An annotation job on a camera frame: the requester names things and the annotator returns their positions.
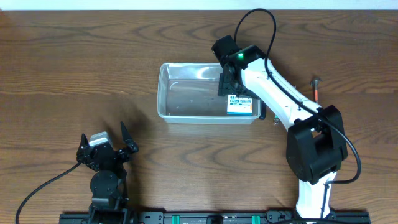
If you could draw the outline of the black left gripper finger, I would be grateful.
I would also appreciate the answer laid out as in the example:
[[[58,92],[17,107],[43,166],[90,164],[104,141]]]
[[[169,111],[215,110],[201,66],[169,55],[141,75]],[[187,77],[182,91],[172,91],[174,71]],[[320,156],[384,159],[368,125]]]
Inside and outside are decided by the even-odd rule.
[[[131,137],[131,135],[129,134],[129,131],[127,130],[127,127],[125,126],[125,124],[121,121],[121,134],[122,134],[122,139],[124,144],[126,145],[126,149],[130,152],[130,153],[135,153],[139,151],[139,147],[136,144],[136,142],[133,140],[133,138]]]
[[[85,134],[81,135],[80,145],[78,146],[77,155],[81,156],[85,154],[85,150],[89,148],[90,145],[88,143],[87,137]]]

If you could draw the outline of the blue white screwdriver box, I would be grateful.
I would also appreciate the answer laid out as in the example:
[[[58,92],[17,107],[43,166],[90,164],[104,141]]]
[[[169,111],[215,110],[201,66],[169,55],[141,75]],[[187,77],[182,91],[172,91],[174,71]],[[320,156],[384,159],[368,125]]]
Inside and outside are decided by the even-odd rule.
[[[231,115],[251,116],[252,106],[252,98],[228,95],[226,112]]]

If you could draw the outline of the clear plastic container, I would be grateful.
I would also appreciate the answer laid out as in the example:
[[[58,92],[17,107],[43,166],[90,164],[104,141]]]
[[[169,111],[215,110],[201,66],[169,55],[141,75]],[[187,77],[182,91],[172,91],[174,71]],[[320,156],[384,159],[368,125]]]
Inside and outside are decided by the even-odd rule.
[[[228,96],[218,96],[217,63],[164,63],[160,67],[157,112],[167,123],[251,124],[261,113],[261,101],[252,99],[252,115],[227,114]]]

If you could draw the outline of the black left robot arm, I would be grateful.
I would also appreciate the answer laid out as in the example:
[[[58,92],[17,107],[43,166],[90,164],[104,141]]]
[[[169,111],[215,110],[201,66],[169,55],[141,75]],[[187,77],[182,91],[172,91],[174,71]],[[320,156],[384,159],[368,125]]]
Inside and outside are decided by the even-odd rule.
[[[114,150],[107,132],[92,135],[90,139],[81,135],[76,159],[96,172],[90,181],[93,196],[88,223],[137,223],[136,212],[127,207],[129,197],[124,164],[139,148],[124,123],[121,123],[121,134],[125,147],[118,150]]]

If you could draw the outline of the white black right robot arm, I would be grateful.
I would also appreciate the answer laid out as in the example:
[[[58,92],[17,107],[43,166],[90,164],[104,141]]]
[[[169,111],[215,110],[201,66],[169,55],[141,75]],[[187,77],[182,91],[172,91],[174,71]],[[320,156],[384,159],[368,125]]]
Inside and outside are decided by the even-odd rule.
[[[219,96],[259,99],[286,128],[286,159],[299,179],[298,215],[326,218],[331,184],[348,156],[339,110],[335,106],[322,108],[301,94],[255,45],[242,49],[227,35],[211,50],[223,69]]]

